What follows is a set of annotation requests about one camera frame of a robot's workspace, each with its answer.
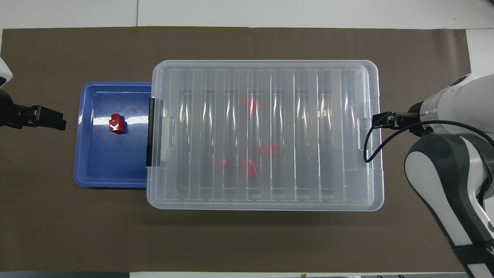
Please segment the white floor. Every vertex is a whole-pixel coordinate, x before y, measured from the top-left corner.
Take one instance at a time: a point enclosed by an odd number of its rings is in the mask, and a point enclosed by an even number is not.
[[[111,26],[467,29],[472,72],[478,77],[494,73],[494,3],[488,0],[1,0],[0,2],[0,34],[2,29],[7,28]],[[247,276],[287,277],[287,275],[293,277],[300,274]],[[330,276],[330,274],[313,274],[312,277],[316,275]],[[218,277],[218,274],[131,274],[131,277],[136,278],[190,276]],[[247,276],[230,275],[230,277]]]

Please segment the brown table surface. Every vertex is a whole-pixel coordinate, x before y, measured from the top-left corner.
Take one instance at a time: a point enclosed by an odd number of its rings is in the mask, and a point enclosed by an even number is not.
[[[14,102],[63,112],[67,130],[0,128],[0,271],[462,271],[405,178],[410,134],[384,149],[377,212],[158,210],[72,172],[87,82],[150,81],[166,59],[369,59],[381,110],[406,111],[470,72],[464,30],[10,29],[1,56]]]

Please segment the clear plastic container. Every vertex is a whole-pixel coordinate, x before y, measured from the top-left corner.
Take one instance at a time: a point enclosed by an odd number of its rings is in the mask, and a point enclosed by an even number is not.
[[[374,211],[367,60],[167,60],[153,72],[147,197],[160,209]],[[381,141],[375,132],[370,148]]]

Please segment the blue plastic tray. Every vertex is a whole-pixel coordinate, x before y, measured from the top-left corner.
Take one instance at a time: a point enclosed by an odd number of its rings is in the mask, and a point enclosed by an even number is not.
[[[150,82],[91,82],[81,91],[74,180],[89,187],[146,187]],[[124,134],[110,132],[119,113]]]

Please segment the translucent plastic box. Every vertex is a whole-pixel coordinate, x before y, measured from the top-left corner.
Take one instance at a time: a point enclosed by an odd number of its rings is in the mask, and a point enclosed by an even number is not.
[[[147,197],[160,209],[374,211],[367,60],[167,60],[153,72]],[[375,132],[370,148],[380,143]]]

